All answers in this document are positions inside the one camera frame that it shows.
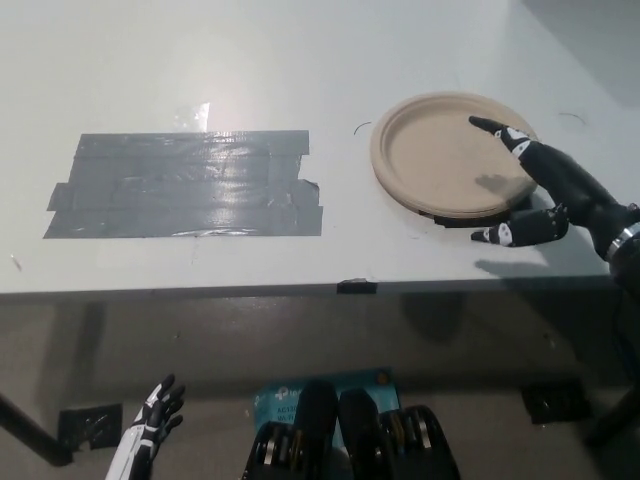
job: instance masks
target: paper plate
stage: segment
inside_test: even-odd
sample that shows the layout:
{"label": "paper plate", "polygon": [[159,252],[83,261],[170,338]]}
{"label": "paper plate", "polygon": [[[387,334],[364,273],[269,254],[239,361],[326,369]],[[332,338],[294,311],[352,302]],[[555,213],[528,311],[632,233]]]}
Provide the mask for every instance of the paper plate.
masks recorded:
{"label": "paper plate", "polygon": [[468,122],[491,118],[537,138],[513,110],[479,95],[440,93],[389,111],[371,139],[382,186],[405,206],[434,216],[480,218],[508,210],[535,189],[518,160]]}

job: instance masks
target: floor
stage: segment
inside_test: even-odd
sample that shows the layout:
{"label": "floor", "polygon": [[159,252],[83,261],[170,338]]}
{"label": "floor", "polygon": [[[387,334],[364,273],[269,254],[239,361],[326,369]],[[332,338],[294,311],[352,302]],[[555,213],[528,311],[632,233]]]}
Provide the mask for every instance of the floor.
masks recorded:
{"label": "floor", "polygon": [[[404,405],[438,415],[464,479],[627,479],[640,435],[599,452],[586,424],[534,427],[517,387],[577,375],[596,411],[625,385],[611,346],[613,291],[327,296],[0,307],[0,385],[50,432],[70,407],[123,403],[132,419],[167,373],[186,383],[185,423],[154,479],[239,478],[253,393],[275,379],[390,366]],[[640,345],[638,312],[622,324]],[[2,478],[104,478],[112,449],[49,467],[0,430]]]}

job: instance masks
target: robotic hand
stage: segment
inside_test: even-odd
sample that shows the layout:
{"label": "robotic hand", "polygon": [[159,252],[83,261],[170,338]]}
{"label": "robotic hand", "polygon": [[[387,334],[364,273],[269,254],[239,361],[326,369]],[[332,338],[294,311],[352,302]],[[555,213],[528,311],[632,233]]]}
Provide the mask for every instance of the robotic hand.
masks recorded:
{"label": "robotic hand", "polygon": [[508,247],[539,245],[561,239],[573,224],[587,228],[596,253],[610,261],[616,239],[640,222],[640,210],[635,204],[620,205],[566,153],[493,120],[472,116],[469,122],[502,141],[556,203],[549,210],[515,212],[510,221],[475,232],[472,240]]}
{"label": "robotic hand", "polygon": [[171,389],[175,377],[169,375],[151,392],[131,427],[124,432],[106,480],[148,480],[153,460],[171,430],[182,423],[185,387]]}

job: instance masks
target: table surface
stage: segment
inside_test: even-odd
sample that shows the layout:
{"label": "table surface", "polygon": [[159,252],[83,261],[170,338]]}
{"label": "table surface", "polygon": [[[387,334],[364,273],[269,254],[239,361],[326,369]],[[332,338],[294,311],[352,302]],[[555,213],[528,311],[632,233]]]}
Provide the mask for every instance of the table surface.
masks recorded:
{"label": "table surface", "polygon": [[[378,291],[604,279],[585,232],[537,248],[474,244],[398,205],[372,125],[443,90],[512,107],[621,202],[638,201],[640,3],[633,0],[5,1],[0,18],[0,294]],[[43,240],[80,134],[308,129],[320,237]],[[544,193],[537,194],[545,202]]]}

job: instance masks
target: gray duct tape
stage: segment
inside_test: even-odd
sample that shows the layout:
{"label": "gray duct tape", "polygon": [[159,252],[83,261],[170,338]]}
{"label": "gray duct tape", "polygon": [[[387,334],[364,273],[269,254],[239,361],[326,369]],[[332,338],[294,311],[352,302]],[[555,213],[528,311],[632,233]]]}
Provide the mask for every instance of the gray duct tape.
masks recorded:
{"label": "gray duct tape", "polygon": [[309,155],[309,132],[84,134],[76,158]]}
{"label": "gray duct tape", "polygon": [[[102,159],[77,159],[71,168],[69,183],[116,182],[131,178],[190,182],[259,178],[267,183],[273,161],[268,155],[190,161],[183,158],[114,158],[107,162]],[[287,174],[298,178],[300,157],[285,157],[283,162]]]}
{"label": "gray duct tape", "polygon": [[123,181],[108,185],[56,185],[49,211],[123,210],[153,208],[271,207],[295,205],[317,207],[317,185],[295,180],[286,189],[271,189],[266,183]]}
{"label": "gray duct tape", "polygon": [[56,212],[45,238],[317,236],[322,207]]}
{"label": "gray duct tape", "polygon": [[88,134],[45,238],[320,235],[307,131]]}

